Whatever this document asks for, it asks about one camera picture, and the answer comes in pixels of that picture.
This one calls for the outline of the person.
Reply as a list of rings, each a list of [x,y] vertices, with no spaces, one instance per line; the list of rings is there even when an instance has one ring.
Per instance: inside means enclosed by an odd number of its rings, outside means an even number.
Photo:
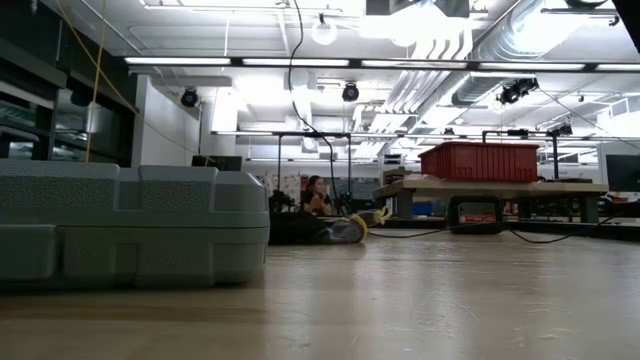
[[[308,179],[307,186],[301,194],[301,209],[314,216],[331,216],[333,214],[332,201],[327,193],[325,180],[318,175]]]

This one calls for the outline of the black glove yellow cuff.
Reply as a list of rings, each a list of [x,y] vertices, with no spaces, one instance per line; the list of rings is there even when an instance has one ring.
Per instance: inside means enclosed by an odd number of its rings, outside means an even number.
[[[367,227],[383,225],[392,215],[388,206],[381,209],[364,210],[357,213],[357,216],[363,220]]]
[[[309,213],[272,213],[270,245],[343,245],[361,242],[367,227],[342,218],[325,221]]]

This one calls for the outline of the black monitor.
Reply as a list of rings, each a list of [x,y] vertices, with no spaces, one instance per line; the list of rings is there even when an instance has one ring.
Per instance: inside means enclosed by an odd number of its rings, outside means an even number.
[[[640,156],[607,155],[607,181],[614,192],[640,192]]]
[[[241,171],[241,156],[194,155],[191,165],[194,167],[214,167],[219,171]]]

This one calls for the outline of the round pendant lamp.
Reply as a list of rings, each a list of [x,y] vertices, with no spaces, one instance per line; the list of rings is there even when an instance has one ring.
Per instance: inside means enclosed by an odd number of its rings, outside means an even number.
[[[337,25],[324,13],[319,13],[318,20],[311,28],[311,37],[317,44],[327,46],[336,40],[337,31]]]

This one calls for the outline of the red plastic bin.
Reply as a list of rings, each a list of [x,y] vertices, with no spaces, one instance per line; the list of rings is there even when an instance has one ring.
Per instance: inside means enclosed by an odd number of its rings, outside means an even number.
[[[444,142],[419,154],[421,173],[448,181],[531,183],[537,145]]]

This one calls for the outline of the grey plastic case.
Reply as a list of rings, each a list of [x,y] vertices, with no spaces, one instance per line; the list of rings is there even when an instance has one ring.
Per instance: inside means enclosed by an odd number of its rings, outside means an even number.
[[[245,172],[0,159],[0,291],[242,283],[269,232]]]

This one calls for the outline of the wooden top workbench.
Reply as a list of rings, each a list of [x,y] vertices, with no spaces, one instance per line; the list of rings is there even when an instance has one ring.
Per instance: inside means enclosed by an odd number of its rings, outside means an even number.
[[[384,206],[390,199],[392,210],[400,219],[413,217],[415,200],[425,201],[451,196],[494,196],[516,203],[518,217],[525,219],[530,216],[530,203],[533,200],[569,199],[578,202],[581,223],[596,223],[599,221],[598,201],[608,191],[609,187],[606,184],[462,182],[412,175],[378,188],[373,192],[373,198],[379,207]]]

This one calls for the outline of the dark storage shelf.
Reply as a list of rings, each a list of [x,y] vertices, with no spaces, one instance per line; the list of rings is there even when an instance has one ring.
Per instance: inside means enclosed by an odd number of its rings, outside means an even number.
[[[0,159],[132,159],[136,80],[110,0],[0,0]]]

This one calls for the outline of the black gantry frame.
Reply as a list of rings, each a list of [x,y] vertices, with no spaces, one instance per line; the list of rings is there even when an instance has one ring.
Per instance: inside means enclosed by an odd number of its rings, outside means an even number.
[[[277,187],[276,190],[281,190],[281,166],[282,166],[282,139],[284,137],[302,137],[302,138],[311,138],[311,139],[322,139],[330,148],[333,150],[333,145],[328,141],[329,137],[334,137],[336,139],[346,138],[347,139],[347,191],[345,193],[350,193],[352,197],[352,135],[350,133],[344,132],[321,132],[321,131],[274,131],[271,133],[272,136],[276,136],[278,139],[277,148]],[[330,172],[331,172],[331,187],[333,192],[339,196],[340,194],[336,190],[335,185],[335,172],[334,172],[334,163],[336,159],[333,155],[330,155],[329,163],[330,163]]]

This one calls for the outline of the overhead light rail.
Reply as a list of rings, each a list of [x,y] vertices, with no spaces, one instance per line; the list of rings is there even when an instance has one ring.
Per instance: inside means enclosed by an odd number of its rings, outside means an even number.
[[[384,70],[640,73],[640,63],[360,58],[125,57],[130,66],[352,68]]]

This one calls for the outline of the silver ventilation duct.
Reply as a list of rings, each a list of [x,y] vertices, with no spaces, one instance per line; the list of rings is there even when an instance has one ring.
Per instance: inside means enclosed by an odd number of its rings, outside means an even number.
[[[471,106],[487,97],[493,91],[502,91],[502,87],[520,78],[536,77],[534,73],[472,72],[470,76],[451,95],[456,106]]]

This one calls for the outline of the black pipe bracket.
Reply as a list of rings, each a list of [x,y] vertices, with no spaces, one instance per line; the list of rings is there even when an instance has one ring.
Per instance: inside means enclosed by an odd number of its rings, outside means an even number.
[[[482,132],[483,143],[487,142],[487,138],[490,134],[506,137],[518,137],[521,139],[527,139],[529,137],[529,131],[527,129],[485,130]]]

